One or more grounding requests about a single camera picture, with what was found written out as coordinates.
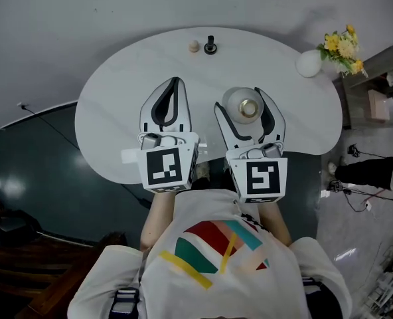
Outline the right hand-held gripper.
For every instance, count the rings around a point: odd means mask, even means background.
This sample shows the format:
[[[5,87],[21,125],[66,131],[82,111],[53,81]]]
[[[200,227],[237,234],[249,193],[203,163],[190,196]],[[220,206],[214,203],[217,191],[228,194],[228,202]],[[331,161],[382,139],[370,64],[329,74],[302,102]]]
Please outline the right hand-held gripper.
[[[240,202],[272,203],[285,196],[287,184],[287,159],[282,157],[285,119],[272,98],[258,87],[254,90],[264,105],[260,116],[263,132],[258,145],[254,145],[251,136],[238,133],[218,102],[214,114],[228,149],[226,160]]]

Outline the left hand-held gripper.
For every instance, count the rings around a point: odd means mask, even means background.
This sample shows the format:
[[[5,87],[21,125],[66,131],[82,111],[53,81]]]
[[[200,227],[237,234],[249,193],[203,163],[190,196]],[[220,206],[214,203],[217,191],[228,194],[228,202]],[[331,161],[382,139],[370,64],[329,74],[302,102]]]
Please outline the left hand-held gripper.
[[[190,190],[200,138],[191,132],[187,91],[181,78],[172,77],[151,93],[141,107],[139,124],[141,147],[122,150],[122,163],[137,165],[142,186],[148,191]]]

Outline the white bottle with gold cap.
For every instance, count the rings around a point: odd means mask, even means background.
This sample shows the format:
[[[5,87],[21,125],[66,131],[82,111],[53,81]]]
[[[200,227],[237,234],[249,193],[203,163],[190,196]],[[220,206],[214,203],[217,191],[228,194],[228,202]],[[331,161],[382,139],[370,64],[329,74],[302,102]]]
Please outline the white bottle with gold cap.
[[[258,92],[251,88],[234,87],[222,97],[222,106],[229,117],[239,124],[255,122],[264,111],[264,101]]]

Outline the person's left forearm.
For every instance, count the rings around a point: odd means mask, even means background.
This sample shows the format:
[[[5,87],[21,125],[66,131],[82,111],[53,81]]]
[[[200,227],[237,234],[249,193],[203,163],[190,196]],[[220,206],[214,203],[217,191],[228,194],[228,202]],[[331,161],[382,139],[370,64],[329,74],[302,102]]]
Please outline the person's left forearm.
[[[176,192],[157,193],[143,226],[140,251],[151,248],[171,224],[175,209]]]

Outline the person's right forearm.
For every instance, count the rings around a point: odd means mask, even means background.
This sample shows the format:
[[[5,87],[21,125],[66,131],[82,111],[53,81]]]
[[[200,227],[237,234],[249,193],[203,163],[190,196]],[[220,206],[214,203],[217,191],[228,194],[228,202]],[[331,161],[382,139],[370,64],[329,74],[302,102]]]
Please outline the person's right forearm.
[[[292,244],[291,235],[277,203],[259,203],[260,224],[285,246]]]

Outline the white oval table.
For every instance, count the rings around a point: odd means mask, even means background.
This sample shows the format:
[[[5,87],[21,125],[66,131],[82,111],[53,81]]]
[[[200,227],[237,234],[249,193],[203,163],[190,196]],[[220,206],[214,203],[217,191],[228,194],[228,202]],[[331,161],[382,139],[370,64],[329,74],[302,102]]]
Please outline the white oval table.
[[[214,36],[217,52],[204,45]],[[189,43],[200,49],[191,53]],[[299,53],[269,37],[220,27],[160,33],[112,55],[88,79],[78,99],[75,132],[89,166],[121,184],[141,181],[135,163],[122,163],[121,151],[140,148],[139,113],[150,94],[177,76],[186,87],[192,129],[200,137],[199,161],[224,157],[226,146],[214,105],[232,87],[258,87],[285,118],[288,152],[322,155],[338,142],[343,125],[339,95],[322,72],[304,78],[296,70]]]

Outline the person's left shoe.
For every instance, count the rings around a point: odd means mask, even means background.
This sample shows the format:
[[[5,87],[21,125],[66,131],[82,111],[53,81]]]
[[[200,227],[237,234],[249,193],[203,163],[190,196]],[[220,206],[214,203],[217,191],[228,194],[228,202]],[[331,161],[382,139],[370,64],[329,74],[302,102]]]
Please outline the person's left shoe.
[[[210,180],[210,165],[207,161],[196,166],[196,178]]]

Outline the person's black trousers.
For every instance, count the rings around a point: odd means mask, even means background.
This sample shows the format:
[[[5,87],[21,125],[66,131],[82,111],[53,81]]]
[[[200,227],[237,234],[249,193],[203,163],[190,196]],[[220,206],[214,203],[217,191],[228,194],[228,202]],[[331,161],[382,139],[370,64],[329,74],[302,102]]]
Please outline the person's black trousers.
[[[192,190],[205,190],[205,189],[227,189],[236,192],[234,182],[231,179],[216,179],[214,181],[209,180],[206,177],[195,180],[191,187]]]

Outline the black round-base stand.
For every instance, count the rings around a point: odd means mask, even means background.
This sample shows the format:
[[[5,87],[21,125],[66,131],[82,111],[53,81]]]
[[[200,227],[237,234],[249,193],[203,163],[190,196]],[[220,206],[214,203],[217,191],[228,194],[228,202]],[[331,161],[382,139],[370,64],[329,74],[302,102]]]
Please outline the black round-base stand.
[[[204,45],[204,52],[208,55],[214,55],[217,52],[217,46],[214,43],[214,36],[209,35],[207,37],[207,42]]]

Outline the grey wooden shelf unit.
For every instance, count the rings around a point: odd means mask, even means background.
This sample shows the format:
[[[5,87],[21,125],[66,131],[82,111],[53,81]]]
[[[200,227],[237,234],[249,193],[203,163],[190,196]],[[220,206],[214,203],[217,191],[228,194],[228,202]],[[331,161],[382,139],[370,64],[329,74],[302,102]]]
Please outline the grey wooden shelf unit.
[[[352,129],[393,128],[393,87],[389,87],[386,81],[386,73],[393,70],[393,45],[364,61],[364,68],[368,78],[361,74],[342,78],[349,126]],[[388,121],[370,117],[369,90],[376,90],[387,97],[390,112]]]

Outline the yellow flower bouquet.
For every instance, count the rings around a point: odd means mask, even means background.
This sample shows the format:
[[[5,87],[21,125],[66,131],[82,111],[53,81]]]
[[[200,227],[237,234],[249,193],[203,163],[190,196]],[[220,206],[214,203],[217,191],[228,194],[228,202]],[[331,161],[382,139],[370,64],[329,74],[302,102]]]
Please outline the yellow flower bouquet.
[[[343,32],[326,33],[324,40],[316,48],[321,60],[327,60],[343,76],[361,74],[368,78],[363,61],[359,58],[359,41],[352,25],[347,25]]]

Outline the pink box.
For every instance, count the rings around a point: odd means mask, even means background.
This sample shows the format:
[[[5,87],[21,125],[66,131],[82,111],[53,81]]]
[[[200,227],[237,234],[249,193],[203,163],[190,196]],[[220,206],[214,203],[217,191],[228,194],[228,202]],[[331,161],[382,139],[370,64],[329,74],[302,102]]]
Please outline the pink box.
[[[388,121],[390,112],[387,97],[376,90],[369,90],[368,99],[370,103],[370,117],[373,120]]]

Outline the white printed t-shirt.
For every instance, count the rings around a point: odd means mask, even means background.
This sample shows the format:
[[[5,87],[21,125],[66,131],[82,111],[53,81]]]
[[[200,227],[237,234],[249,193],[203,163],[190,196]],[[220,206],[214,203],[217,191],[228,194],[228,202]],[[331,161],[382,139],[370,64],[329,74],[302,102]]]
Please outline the white printed t-shirt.
[[[352,307],[317,240],[287,247],[260,224],[258,204],[206,189],[176,194],[151,248],[107,246],[67,319],[350,319]]]

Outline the black chair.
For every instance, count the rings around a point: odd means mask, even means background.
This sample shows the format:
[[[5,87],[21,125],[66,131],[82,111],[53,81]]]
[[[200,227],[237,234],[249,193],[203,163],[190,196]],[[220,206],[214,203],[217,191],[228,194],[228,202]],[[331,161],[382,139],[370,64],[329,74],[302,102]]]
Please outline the black chair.
[[[22,210],[7,209],[0,202],[0,247],[20,247],[37,239],[39,222]]]

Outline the dark wooden bench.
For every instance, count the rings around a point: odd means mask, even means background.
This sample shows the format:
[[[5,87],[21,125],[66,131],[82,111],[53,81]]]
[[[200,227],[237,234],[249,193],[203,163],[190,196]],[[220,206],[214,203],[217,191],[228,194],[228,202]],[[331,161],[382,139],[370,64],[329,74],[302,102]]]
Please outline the dark wooden bench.
[[[127,245],[110,233],[95,245],[41,236],[0,247],[0,319],[66,319],[68,304],[102,251]]]

